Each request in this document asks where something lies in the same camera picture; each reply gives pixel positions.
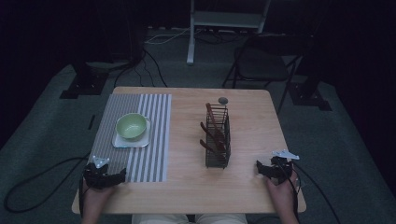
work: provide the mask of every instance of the person's leg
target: person's leg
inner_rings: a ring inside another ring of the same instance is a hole
[[[195,215],[199,224],[248,224],[245,214],[203,214]]]
[[[133,214],[132,224],[188,224],[186,215]]]

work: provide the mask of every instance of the white plate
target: white plate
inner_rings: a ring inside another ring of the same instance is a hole
[[[149,139],[151,137],[151,120],[146,118],[146,130],[143,133],[143,136],[138,141],[129,141],[126,138],[119,136],[114,129],[112,144],[113,147],[145,147],[149,144]]]

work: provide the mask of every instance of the bowl rim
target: bowl rim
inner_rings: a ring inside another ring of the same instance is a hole
[[[137,136],[128,137],[128,136],[125,136],[124,134],[119,133],[118,127],[119,127],[119,123],[120,123],[120,120],[121,120],[121,119],[124,119],[124,118],[129,117],[129,116],[132,116],[132,115],[138,115],[138,116],[140,116],[141,118],[143,118],[143,119],[145,120],[146,123],[144,124],[144,128],[142,129],[142,131],[141,131]],[[136,138],[138,138],[140,135],[142,135],[142,134],[145,132],[146,129],[147,129],[147,118],[146,118],[145,116],[143,116],[142,114],[139,114],[139,113],[128,113],[128,114],[124,114],[124,115],[122,115],[119,119],[117,119],[117,122],[116,122],[116,133],[117,133],[119,136],[121,136],[121,137],[123,137],[123,138],[126,138],[126,139],[136,139]]]

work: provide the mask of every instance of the wire basket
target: wire basket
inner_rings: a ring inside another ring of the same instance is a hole
[[[225,168],[231,156],[230,148],[230,120],[226,105],[211,105],[216,125],[212,122],[209,112],[206,113],[206,143],[214,150],[205,151],[206,167]]]

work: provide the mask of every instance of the dark background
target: dark background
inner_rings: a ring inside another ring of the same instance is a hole
[[[197,8],[262,10],[262,1],[244,1],[242,7],[236,0],[218,1],[216,6],[213,2],[197,0]],[[293,18],[295,2],[273,1],[265,30],[290,29],[287,24]],[[126,10],[130,24],[125,20]],[[0,147],[50,79],[73,60],[132,59],[139,54],[138,43],[148,26],[190,25],[190,1],[184,0],[2,0],[0,13]],[[393,1],[333,1],[318,29],[317,43],[298,71],[334,85],[394,194],[395,15]],[[132,50],[128,25],[135,43]]]

